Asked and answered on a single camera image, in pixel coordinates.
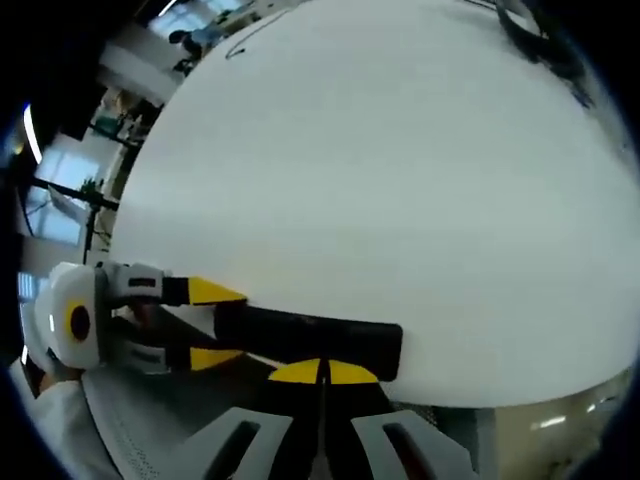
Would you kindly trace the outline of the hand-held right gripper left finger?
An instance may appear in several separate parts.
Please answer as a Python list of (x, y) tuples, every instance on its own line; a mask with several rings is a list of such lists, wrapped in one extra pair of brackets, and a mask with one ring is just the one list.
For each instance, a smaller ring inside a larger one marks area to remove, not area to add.
[(234, 406), (182, 441), (166, 479), (307, 479), (318, 445), (323, 361), (275, 370), (245, 408)]

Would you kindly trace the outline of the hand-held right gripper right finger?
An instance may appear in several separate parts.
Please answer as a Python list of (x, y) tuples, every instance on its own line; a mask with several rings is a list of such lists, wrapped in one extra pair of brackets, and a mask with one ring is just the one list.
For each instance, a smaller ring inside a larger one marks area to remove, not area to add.
[(369, 370), (328, 360), (325, 451), (335, 479), (474, 479), (469, 452), (409, 410)]

